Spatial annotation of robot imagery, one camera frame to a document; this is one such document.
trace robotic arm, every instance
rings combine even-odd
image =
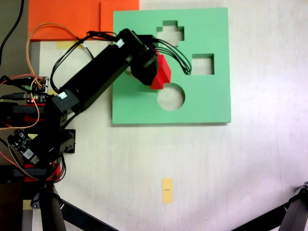
[[[8,137],[9,143],[36,167],[46,167],[62,154],[74,153],[75,131],[65,129],[67,116],[72,112],[77,116],[88,109],[129,66],[142,84],[152,85],[162,68],[158,65],[156,39],[124,29],[114,42],[56,89],[58,95],[46,99],[44,114],[53,128],[40,132],[34,139],[19,129]],[[95,84],[88,78],[95,79]]]

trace yellow sticky note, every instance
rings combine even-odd
[[[37,136],[38,136],[37,134],[28,134],[28,137],[31,138],[31,139],[34,139]]]
[[[56,42],[56,49],[57,50],[67,50],[70,49],[71,46],[73,46],[76,43],[76,41],[57,41]],[[81,49],[82,46],[79,45],[76,47],[76,49]]]
[[[163,204],[172,202],[172,178],[163,178]]]
[[[48,94],[49,95],[57,95],[57,93],[53,89],[48,90]]]
[[[31,200],[23,200],[23,210],[32,210]]]

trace black metal leg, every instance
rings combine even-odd
[[[288,206],[288,203],[285,203],[233,231],[270,231],[281,225]]]
[[[304,231],[308,218],[308,207],[302,198],[291,202],[279,231]]]
[[[90,214],[62,200],[64,220],[84,231],[118,231]]]
[[[43,192],[39,198],[44,231],[66,231],[58,197],[51,192]]]

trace white table surface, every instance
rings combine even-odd
[[[229,8],[230,124],[113,126],[108,89],[69,125],[76,153],[56,188],[120,231],[229,231],[308,180],[308,1],[141,0],[141,10],[206,7]],[[87,44],[96,54],[106,46]],[[39,74],[49,76],[62,53],[42,42]],[[77,50],[56,85],[89,61]],[[173,179],[170,204],[162,178]],[[33,230],[39,222],[35,211]]]

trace orange paper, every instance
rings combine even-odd
[[[114,11],[138,11],[139,0],[102,0],[101,31],[113,31]]]
[[[138,10],[139,0],[29,0],[28,35],[42,23],[60,23],[78,37],[89,30],[112,31],[113,11]],[[58,27],[39,29],[31,41],[75,40]]]

